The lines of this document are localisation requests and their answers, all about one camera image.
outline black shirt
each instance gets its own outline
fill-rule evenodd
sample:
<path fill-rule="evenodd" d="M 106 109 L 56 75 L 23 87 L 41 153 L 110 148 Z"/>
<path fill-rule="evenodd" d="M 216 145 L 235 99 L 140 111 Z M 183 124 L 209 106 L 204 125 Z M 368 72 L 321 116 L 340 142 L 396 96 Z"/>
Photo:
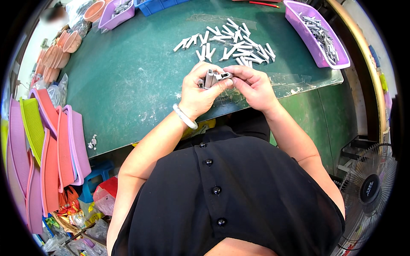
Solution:
<path fill-rule="evenodd" d="M 314 179 L 260 138 L 218 134 L 158 160 L 112 255 L 204 255 L 226 237 L 279 256 L 329 255 L 344 219 Z"/>

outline fan motor housing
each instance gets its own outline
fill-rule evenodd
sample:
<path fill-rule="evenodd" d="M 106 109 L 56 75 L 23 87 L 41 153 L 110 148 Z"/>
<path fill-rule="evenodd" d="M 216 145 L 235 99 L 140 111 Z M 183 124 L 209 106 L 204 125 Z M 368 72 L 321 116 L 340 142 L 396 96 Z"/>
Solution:
<path fill-rule="evenodd" d="M 360 189 L 360 199 L 364 203 L 373 202 L 380 190 L 380 179 L 377 174 L 369 175 Z"/>

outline red wire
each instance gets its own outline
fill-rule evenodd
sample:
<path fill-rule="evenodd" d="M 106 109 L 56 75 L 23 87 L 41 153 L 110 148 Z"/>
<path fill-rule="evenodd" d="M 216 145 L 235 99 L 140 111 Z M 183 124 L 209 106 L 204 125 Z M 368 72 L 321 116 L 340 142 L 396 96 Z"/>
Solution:
<path fill-rule="evenodd" d="M 249 3 L 250 3 L 250 4 L 266 5 L 266 6 L 271 6 L 271 7 L 280 8 L 280 6 L 277 6 L 277 5 L 271 5 L 271 4 L 267 4 L 267 3 L 261 3 L 261 2 L 249 1 Z"/>

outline woman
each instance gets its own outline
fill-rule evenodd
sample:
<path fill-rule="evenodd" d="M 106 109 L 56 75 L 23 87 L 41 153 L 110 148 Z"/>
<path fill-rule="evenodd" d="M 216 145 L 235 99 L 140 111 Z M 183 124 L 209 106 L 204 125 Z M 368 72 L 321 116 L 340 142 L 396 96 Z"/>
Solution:
<path fill-rule="evenodd" d="M 200 89 L 208 69 L 234 77 Z M 263 113 L 279 148 L 260 122 L 255 131 L 236 129 L 242 134 L 213 128 L 173 151 L 188 126 L 172 111 L 121 167 L 107 237 L 112 256 L 332 252 L 344 231 L 342 195 L 265 73 L 200 62 L 184 78 L 179 109 L 194 121 L 233 87 Z"/>

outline woman's right hand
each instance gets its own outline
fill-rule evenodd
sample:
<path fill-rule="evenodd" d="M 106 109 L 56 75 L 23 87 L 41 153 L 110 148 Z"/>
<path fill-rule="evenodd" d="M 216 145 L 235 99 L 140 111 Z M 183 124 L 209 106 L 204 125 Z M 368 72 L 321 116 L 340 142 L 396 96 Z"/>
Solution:
<path fill-rule="evenodd" d="M 233 74 L 233 86 L 252 108 L 267 114 L 279 104 L 266 73 L 246 66 L 229 66 L 223 70 Z"/>

